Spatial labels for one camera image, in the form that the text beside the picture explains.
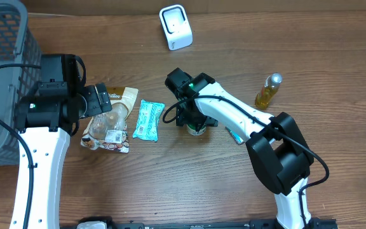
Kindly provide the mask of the green lidded jar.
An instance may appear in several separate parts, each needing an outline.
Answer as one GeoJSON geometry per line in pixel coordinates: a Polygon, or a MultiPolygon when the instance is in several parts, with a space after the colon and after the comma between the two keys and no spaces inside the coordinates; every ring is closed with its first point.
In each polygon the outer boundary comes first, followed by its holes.
{"type": "Polygon", "coordinates": [[[196,130],[195,125],[187,124],[187,131],[193,136],[202,135],[206,130],[206,126],[202,126],[199,130],[196,130]]]}

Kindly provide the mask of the brown Pantree snack pouch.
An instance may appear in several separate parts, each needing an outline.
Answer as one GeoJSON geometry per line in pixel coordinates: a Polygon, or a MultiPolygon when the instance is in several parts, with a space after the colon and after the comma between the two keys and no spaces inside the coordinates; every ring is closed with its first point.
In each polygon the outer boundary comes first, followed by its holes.
{"type": "Polygon", "coordinates": [[[131,87],[108,87],[112,109],[91,118],[83,132],[80,145],[90,150],[105,149],[128,153],[128,125],[126,119],[133,110],[139,90],[131,87]]]}

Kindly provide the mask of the small teal white packet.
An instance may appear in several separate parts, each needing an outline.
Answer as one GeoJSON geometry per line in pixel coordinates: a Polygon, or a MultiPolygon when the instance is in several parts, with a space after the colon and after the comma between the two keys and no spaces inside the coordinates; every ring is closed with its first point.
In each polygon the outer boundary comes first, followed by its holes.
{"type": "Polygon", "coordinates": [[[234,133],[230,128],[226,127],[227,131],[230,133],[231,137],[235,140],[238,145],[244,143],[244,140],[236,133],[234,133]]]}

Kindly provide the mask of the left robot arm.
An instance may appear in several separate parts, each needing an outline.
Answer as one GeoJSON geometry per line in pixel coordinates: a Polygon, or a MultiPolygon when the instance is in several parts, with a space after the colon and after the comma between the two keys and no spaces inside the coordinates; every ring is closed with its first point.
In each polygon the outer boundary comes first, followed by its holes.
{"type": "Polygon", "coordinates": [[[15,108],[20,144],[10,228],[58,228],[64,159],[79,121],[111,110],[106,86],[38,81],[15,108]]]}

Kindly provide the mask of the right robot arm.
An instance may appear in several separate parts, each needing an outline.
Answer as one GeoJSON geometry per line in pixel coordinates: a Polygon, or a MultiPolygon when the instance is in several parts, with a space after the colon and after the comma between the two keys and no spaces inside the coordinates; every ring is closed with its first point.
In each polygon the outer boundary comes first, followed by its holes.
{"type": "Polygon", "coordinates": [[[274,194],[278,228],[311,226],[306,188],[314,156],[289,114],[258,111],[205,73],[192,77],[176,68],[165,85],[178,100],[172,106],[178,126],[199,132],[222,123],[244,140],[255,175],[274,194]]]}

